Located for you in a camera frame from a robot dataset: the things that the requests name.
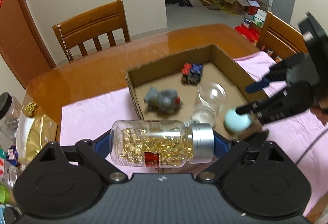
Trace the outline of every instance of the human hand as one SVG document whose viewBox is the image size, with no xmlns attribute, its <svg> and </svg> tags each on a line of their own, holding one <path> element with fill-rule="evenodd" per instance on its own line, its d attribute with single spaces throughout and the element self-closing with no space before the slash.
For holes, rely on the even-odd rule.
<svg viewBox="0 0 328 224">
<path fill-rule="evenodd" d="M 317 108 L 317 107 L 311 107 L 310 108 L 310 111 L 312 114 L 314 114 L 318 120 L 321 121 L 321 123 L 323 125 L 326 125 L 327 124 L 327 121 L 328 121 L 328 115 L 325 114 L 321 108 Z"/>
</svg>

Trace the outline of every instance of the black jar lid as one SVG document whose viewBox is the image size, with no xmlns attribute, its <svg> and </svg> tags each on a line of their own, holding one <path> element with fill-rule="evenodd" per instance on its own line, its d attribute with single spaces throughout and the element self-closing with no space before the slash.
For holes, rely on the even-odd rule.
<svg viewBox="0 0 328 224">
<path fill-rule="evenodd" d="M 9 93 L 3 93 L 0 95 L 0 120 L 7 114 L 13 98 Z"/>
</svg>

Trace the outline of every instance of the toy car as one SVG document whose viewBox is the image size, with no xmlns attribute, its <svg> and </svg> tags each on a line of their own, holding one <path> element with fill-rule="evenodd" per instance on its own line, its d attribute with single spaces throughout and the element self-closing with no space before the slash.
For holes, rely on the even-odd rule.
<svg viewBox="0 0 328 224">
<path fill-rule="evenodd" d="M 188 84 L 198 84 L 203 72 L 203 65 L 184 64 L 182 71 L 182 82 Z"/>
</svg>

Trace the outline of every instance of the cable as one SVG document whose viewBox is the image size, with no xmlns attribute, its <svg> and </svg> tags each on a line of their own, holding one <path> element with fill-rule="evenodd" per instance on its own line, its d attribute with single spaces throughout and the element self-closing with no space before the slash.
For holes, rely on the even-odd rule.
<svg viewBox="0 0 328 224">
<path fill-rule="evenodd" d="M 319 134 L 318 137 L 316 137 L 316 139 L 310 144 L 310 146 L 306 149 L 306 151 L 304 153 L 302 153 L 302 155 L 300 156 L 300 158 L 296 161 L 296 165 L 299 164 L 299 162 L 303 159 L 303 157 L 308 153 L 308 151 L 311 150 L 311 148 L 318 142 L 318 140 L 320 140 L 324 135 L 325 133 L 328 131 L 328 128 L 326 128 L 323 132 L 321 132 Z"/>
</svg>

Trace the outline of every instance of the wooden table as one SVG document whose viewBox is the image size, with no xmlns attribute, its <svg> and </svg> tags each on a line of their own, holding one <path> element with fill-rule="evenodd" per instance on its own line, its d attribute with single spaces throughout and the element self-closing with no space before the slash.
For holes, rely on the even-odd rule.
<svg viewBox="0 0 328 224">
<path fill-rule="evenodd" d="M 60 127 L 64 105 L 127 87 L 125 72 L 129 67 L 210 43 L 217 44 L 232 58 L 258 51 L 223 24 L 182 29 L 108 48 L 58 67 L 33 79 L 27 94 Z"/>
</svg>

